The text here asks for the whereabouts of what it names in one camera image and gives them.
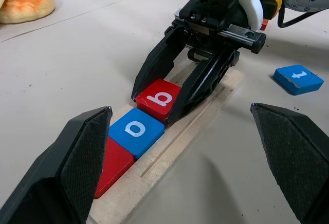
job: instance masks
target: textured gripper pad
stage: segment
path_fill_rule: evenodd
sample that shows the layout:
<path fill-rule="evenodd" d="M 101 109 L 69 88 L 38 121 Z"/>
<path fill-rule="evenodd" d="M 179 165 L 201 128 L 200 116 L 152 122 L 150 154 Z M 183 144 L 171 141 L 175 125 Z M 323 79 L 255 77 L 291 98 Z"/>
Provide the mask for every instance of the textured gripper pad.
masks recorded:
<path fill-rule="evenodd" d="M 321 151 L 328 137 L 318 127 L 315 133 L 307 116 L 288 109 L 254 103 L 251 112 L 268 165 L 297 219 L 328 224 L 328 151 Z"/>
<path fill-rule="evenodd" d="M 86 123 L 61 172 L 64 190 L 76 214 L 87 220 L 102 173 L 109 121 L 102 113 Z"/>

